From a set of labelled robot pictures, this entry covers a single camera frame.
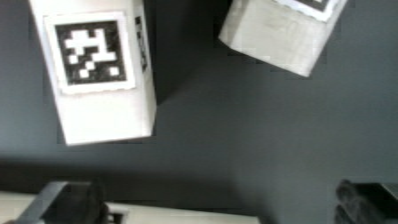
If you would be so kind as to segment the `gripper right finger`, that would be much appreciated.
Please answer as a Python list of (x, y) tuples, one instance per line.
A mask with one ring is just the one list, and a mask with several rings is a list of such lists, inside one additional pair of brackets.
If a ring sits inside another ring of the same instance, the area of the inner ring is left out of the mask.
[(398, 183), (356, 183), (337, 188), (335, 224), (398, 224)]

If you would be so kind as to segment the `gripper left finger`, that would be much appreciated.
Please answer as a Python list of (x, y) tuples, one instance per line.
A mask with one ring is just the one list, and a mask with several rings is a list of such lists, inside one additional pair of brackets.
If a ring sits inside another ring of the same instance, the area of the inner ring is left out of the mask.
[(95, 182), (47, 184), (15, 224), (109, 224), (111, 209)]

